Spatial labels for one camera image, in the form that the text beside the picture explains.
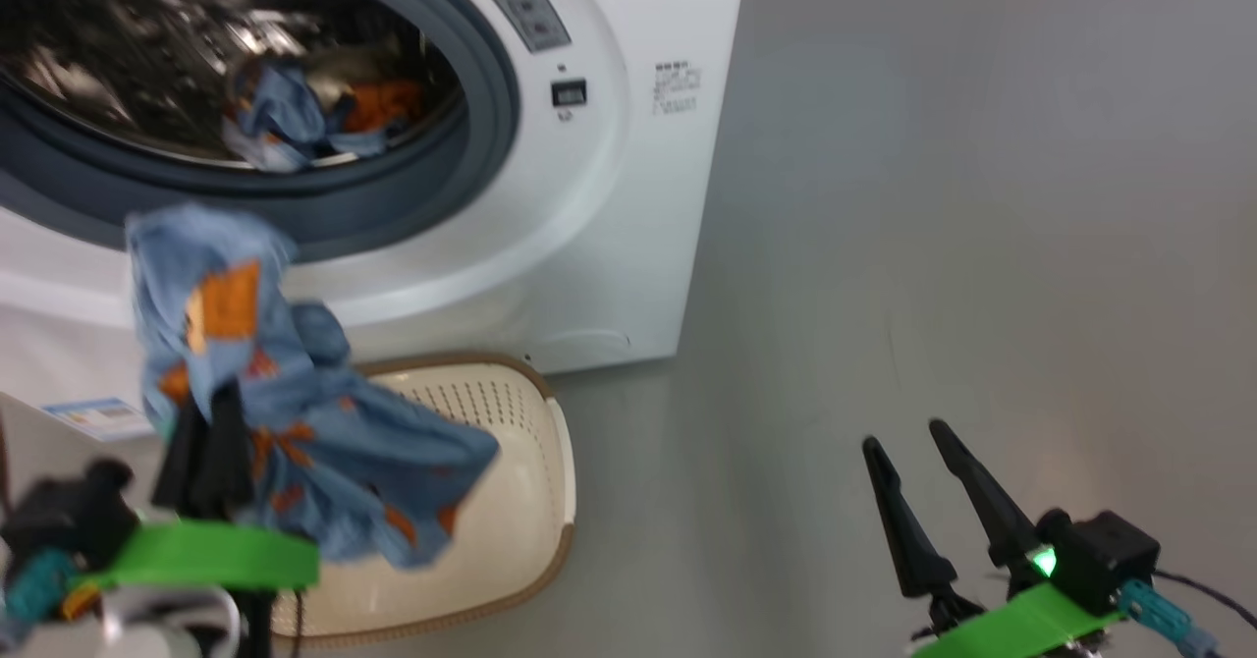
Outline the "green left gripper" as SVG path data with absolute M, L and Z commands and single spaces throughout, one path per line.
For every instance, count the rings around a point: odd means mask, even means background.
M 231 520 L 254 501 L 251 438 L 239 388 L 221 388 L 212 400 L 207 452 L 207 510 Z M 202 518 L 194 499 L 207 421 L 180 411 L 152 487 L 152 505 L 181 518 Z M 78 583 L 99 590 L 123 585 L 219 586 L 230 590 L 300 590 L 319 583 L 321 559 L 308 540 L 256 525 L 178 521 L 145 523 L 111 564 Z

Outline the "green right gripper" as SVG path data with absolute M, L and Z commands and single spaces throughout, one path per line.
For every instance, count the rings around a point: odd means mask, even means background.
M 931 420 L 928 429 L 947 469 L 968 494 L 994 566 L 1013 569 L 1029 564 L 1040 547 L 1035 523 L 947 421 Z M 903 481 L 880 440 L 866 437 L 862 454 L 903 596 L 952 595 L 957 569 L 928 538 L 903 496 Z M 943 632 L 930 643 L 913 645 L 908 658 L 1040 658 L 1117 622 L 1123 622 L 1123 614 L 1094 615 L 1050 583 L 1041 583 L 1006 605 Z

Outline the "blue garment with orange print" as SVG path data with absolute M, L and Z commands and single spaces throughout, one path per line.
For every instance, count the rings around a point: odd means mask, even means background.
M 145 416 L 168 439 L 187 403 L 238 384 L 260 499 L 246 518 L 309 533 L 328 562 L 434 562 L 493 466 L 489 432 L 444 419 L 354 371 L 319 301 L 282 291 L 292 238 L 241 211 L 184 204 L 126 221 Z

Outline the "cream garment with cartoon print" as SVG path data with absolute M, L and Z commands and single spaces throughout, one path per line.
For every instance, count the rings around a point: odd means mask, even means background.
M 295 55 L 263 55 L 233 72 L 221 138 L 263 172 L 292 174 L 329 159 L 371 159 L 424 116 L 419 81 L 375 69 L 336 72 Z

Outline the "cream laundry basket brown rim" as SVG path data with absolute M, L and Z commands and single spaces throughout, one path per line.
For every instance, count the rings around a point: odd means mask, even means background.
M 435 564 L 400 572 L 383 559 L 321 569 L 318 586 L 279 598 L 277 655 L 347 650 L 442 632 L 519 606 L 562 571 L 574 542 L 574 452 L 561 403 L 529 364 L 445 354 L 365 364 L 375 382 L 453 421 L 489 432 L 500 450 L 455 520 Z

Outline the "grey rubber door gasket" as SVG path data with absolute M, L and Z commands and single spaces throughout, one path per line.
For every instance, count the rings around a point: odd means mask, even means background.
M 0 77 L 0 214 L 121 252 L 132 215 L 181 204 L 255 214 L 327 260 L 417 237 L 476 201 L 517 143 L 519 73 L 474 0 L 382 0 L 421 26 L 463 82 L 439 130 L 385 155 L 292 174 L 180 162 L 91 135 Z

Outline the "white front-load washing machine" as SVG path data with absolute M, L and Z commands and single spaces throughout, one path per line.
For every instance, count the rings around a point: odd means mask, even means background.
M 567 372 L 672 356 L 740 0 L 549 0 L 572 43 L 537 54 L 493 0 L 474 1 L 517 62 L 520 122 L 500 174 L 395 245 L 327 260 L 298 247 L 287 296 L 328 304 L 360 364 L 491 351 Z M 652 114 L 655 65 L 678 60 L 703 69 L 696 109 Z M 587 106 L 551 104 L 567 78 L 588 81 Z M 0 214 L 0 398 L 53 420 L 41 406 L 117 398 L 142 411 L 131 284 L 126 247 Z M 631 350 L 530 359 L 569 330 L 616 330 Z

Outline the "blue energy label sticker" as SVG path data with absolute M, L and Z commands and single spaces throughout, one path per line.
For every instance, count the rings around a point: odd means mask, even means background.
M 129 440 L 155 434 L 143 411 L 117 398 L 44 405 L 40 410 L 99 442 Z

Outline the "round white filter cover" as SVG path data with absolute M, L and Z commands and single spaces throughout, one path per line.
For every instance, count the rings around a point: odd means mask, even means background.
M 631 340 L 616 330 L 569 330 L 530 345 L 530 359 L 618 357 L 631 350 Z

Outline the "stainless steel washer drum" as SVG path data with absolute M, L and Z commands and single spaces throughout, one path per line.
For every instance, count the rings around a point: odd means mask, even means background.
M 221 111 L 228 77 L 263 55 L 419 81 L 424 116 L 386 152 L 465 104 L 436 43 L 382 0 L 0 0 L 8 86 L 67 125 L 180 162 L 256 170 L 222 143 Z

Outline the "small black text decal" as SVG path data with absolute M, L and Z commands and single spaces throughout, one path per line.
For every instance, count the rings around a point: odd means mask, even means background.
M 688 60 L 655 65 L 652 114 L 683 114 L 696 109 L 703 86 L 703 69 Z

